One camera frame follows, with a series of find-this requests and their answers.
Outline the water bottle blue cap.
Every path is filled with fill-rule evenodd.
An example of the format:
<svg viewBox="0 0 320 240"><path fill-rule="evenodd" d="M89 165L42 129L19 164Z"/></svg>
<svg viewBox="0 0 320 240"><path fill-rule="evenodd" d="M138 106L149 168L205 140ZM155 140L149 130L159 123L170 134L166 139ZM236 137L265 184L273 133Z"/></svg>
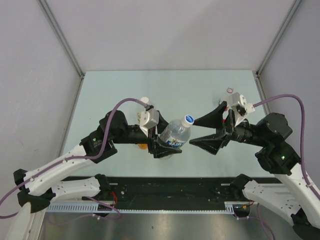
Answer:
<svg viewBox="0 0 320 240"><path fill-rule="evenodd" d="M159 138L169 147L180 149L191 136L191 126L195 120L191 115L185 115L182 119L172 120Z"/></svg>

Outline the square bottle white cap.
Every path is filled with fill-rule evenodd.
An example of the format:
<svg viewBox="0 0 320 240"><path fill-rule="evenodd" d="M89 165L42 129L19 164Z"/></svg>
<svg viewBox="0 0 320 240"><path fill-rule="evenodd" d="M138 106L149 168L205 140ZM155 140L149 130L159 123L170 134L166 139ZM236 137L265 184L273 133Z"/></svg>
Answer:
<svg viewBox="0 0 320 240"><path fill-rule="evenodd" d="M140 99L141 102L145 103L145 104L148 104L150 105L151 104L151 101L148 97L146 96L143 96L141 99ZM145 107L138 104L137 105L137 108L136 108L136 115L137 115L137 119L139 120L141 118L141 113L145 111Z"/></svg>

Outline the clear bottle red label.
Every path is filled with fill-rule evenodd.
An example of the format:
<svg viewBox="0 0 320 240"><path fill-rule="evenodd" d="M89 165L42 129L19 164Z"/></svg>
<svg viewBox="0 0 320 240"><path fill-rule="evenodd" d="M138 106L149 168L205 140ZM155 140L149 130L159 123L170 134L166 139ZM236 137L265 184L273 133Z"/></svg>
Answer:
<svg viewBox="0 0 320 240"><path fill-rule="evenodd" d="M228 87L226 89L226 92L222 94L220 100L219 100L219 104L221 104L222 102L228 102L230 96L233 94L234 89L232 87Z"/></svg>

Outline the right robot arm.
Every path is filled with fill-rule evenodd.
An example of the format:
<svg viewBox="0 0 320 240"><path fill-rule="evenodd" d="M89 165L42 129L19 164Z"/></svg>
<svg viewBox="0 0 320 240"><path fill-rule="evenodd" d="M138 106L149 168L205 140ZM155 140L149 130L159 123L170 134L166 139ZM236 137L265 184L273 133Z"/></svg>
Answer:
<svg viewBox="0 0 320 240"><path fill-rule="evenodd" d="M251 177L240 174L230 184L230 194L237 200L252 200L286 220L303 240L320 238L320 200L316 188L303 172L303 158L286 142L293 130L283 114L270 113L257 124L250 124L247 115L254 112L247 102L223 101L210 113L196 119L194 125L215 129L215 133L189 141L210 154L231 141L259 146L255 157L261 168L274 175L293 196L282 198L264 188Z"/></svg>

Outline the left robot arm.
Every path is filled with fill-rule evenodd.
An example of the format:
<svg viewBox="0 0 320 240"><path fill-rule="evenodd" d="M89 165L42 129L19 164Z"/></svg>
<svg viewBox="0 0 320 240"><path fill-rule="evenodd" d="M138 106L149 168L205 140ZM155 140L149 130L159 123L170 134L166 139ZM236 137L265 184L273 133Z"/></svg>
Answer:
<svg viewBox="0 0 320 240"><path fill-rule="evenodd" d="M142 129L137 124L129 125L122 111L110 111L99 121L96 130L66 154L35 170L16 170L13 177L18 187L19 205L23 207L29 203L31 212L37 213L58 200L105 200L113 197L110 182L103 174L80 180L66 178L77 170L97 165L114 156L118 152L115 144L147 144L148 152L155 159L180 154L180 147L166 144L156 133L168 126L161 114L154 109L146 114L152 119L147 120L145 129Z"/></svg>

